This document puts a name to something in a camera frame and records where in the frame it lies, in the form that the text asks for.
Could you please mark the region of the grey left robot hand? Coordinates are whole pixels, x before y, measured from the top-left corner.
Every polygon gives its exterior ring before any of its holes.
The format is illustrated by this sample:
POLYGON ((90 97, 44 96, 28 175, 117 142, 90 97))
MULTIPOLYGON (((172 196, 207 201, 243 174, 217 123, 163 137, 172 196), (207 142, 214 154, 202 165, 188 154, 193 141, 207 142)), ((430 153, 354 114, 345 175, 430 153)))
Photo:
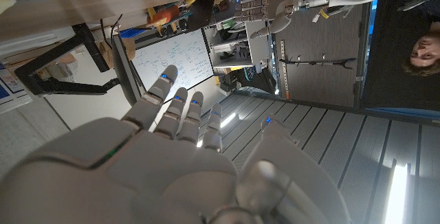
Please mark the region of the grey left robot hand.
POLYGON ((300 0, 235 0, 236 22, 267 21, 268 26, 253 32, 251 39, 275 34, 285 29, 292 20, 292 14, 300 9, 300 0))

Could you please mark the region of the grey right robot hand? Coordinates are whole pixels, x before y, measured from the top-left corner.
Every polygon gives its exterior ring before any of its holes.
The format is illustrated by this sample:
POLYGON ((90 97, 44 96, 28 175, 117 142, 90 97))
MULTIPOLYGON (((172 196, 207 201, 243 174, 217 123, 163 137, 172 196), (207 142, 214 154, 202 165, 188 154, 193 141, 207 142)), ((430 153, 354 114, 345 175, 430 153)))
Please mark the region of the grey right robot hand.
POLYGON ((222 152, 221 106, 199 134, 203 96, 168 66, 117 120, 86 123, 48 142, 1 181, 2 223, 349 223, 328 173, 269 115, 237 169, 222 152))

